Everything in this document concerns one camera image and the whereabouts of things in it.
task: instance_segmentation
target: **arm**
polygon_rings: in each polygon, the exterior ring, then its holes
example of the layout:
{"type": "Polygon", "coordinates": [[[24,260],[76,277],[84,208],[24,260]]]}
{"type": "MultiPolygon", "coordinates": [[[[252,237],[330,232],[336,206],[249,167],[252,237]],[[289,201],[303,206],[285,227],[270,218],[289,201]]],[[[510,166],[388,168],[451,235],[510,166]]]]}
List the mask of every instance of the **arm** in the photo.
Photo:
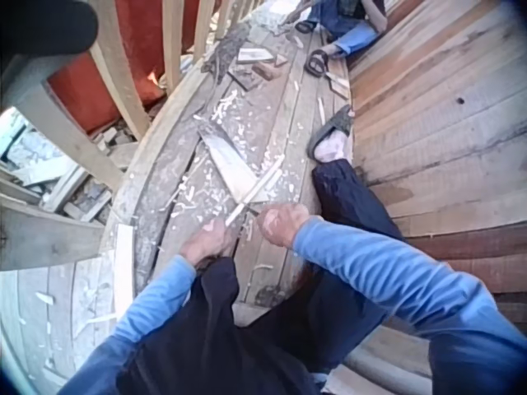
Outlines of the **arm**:
{"type": "Polygon", "coordinates": [[[61,389],[61,394],[112,393],[119,371],[141,340],[176,314],[189,296],[196,267],[231,242],[223,221],[206,224],[181,247],[169,267],[133,301],[114,332],[61,389]]]}
{"type": "Polygon", "coordinates": [[[522,378],[527,340],[476,277],[398,240],[310,217],[305,208],[271,208],[259,225],[266,239],[339,276],[429,339],[436,392],[509,393],[522,378]]]}
{"type": "Polygon", "coordinates": [[[375,30],[377,30],[377,33],[384,33],[386,31],[386,26],[388,25],[388,19],[386,19],[386,16],[384,16],[380,9],[377,8],[373,3],[373,0],[361,0],[361,2],[366,10],[366,14],[370,18],[371,24],[375,27],[375,30]]]}

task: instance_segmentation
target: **blue jeans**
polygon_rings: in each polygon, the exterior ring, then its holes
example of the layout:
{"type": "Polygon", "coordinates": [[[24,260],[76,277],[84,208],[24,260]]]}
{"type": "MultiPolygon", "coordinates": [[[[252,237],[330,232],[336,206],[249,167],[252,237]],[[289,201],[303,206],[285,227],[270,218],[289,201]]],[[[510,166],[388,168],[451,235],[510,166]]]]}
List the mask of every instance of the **blue jeans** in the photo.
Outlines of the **blue jeans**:
{"type": "Polygon", "coordinates": [[[333,43],[342,52],[337,56],[347,56],[370,45],[378,33],[365,20],[346,18],[337,11],[338,0],[323,0],[311,8],[308,21],[320,23],[337,38],[333,43]]]}

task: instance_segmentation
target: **wood chip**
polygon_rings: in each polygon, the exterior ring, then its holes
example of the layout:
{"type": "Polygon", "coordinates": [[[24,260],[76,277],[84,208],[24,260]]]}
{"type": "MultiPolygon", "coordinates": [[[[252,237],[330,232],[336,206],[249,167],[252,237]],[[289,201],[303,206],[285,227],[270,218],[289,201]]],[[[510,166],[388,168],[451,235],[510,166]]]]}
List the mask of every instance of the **wood chip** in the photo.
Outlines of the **wood chip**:
{"type": "Polygon", "coordinates": [[[44,303],[49,304],[50,306],[53,306],[55,304],[55,298],[51,295],[36,291],[35,296],[42,300],[44,303]]]}

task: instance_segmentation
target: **wooden post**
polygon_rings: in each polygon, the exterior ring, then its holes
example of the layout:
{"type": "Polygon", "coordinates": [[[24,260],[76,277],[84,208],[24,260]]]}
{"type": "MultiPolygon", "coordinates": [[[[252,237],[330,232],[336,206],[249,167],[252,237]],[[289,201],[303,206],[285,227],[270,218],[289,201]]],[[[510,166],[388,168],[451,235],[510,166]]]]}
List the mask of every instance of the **wooden post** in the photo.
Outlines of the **wooden post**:
{"type": "Polygon", "coordinates": [[[0,197],[0,271],[95,257],[104,227],[0,197]]]}
{"type": "Polygon", "coordinates": [[[225,35],[225,30],[227,26],[227,20],[232,11],[232,5],[234,0],[223,0],[222,6],[220,7],[220,13],[217,18],[217,28],[216,28],[216,40],[220,40],[225,35]]]}
{"type": "Polygon", "coordinates": [[[141,141],[150,126],[133,83],[132,72],[119,32],[114,0],[89,0],[99,19],[99,35],[91,47],[91,56],[108,92],[133,135],[141,141]]]}
{"type": "Polygon", "coordinates": [[[196,20],[196,31],[194,33],[194,63],[205,54],[213,9],[214,0],[201,0],[199,2],[198,19],[196,20]]]}
{"type": "Polygon", "coordinates": [[[93,144],[39,85],[29,91],[18,110],[64,154],[96,179],[116,190],[123,173],[93,144]]]}
{"type": "Polygon", "coordinates": [[[163,53],[170,94],[180,83],[184,0],[163,0],[163,53]]]}
{"type": "Polygon", "coordinates": [[[248,2],[249,0],[236,0],[236,3],[234,5],[234,10],[232,12],[232,18],[231,18],[231,29],[232,26],[234,26],[241,18],[241,12],[244,9],[244,2],[248,2]]]}

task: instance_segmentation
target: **sitting person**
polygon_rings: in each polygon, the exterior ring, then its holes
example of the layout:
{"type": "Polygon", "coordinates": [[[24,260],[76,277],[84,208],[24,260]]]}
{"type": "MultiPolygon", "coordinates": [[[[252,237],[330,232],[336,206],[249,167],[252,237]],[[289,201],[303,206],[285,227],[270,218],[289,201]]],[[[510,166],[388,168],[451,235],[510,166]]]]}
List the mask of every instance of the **sitting person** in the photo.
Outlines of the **sitting person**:
{"type": "Polygon", "coordinates": [[[329,56],[348,56],[370,45],[386,30],[388,21],[384,0],[321,0],[311,8],[307,19],[295,27],[307,34],[317,23],[333,36],[332,42],[313,51],[305,69],[322,77],[328,71],[329,56]]]}

